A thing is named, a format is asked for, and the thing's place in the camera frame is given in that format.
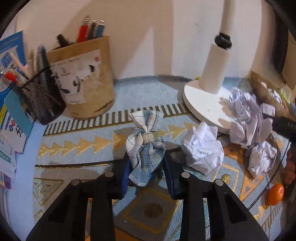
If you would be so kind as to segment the person's right hand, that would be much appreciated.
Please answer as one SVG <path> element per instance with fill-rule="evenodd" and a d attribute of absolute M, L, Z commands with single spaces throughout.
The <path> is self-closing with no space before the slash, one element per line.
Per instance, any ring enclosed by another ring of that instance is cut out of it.
<path fill-rule="evenodd" d="M 284 183 L 290 185 L 295 180 L 295 144 L 291 144 L 287 152 Z"/>

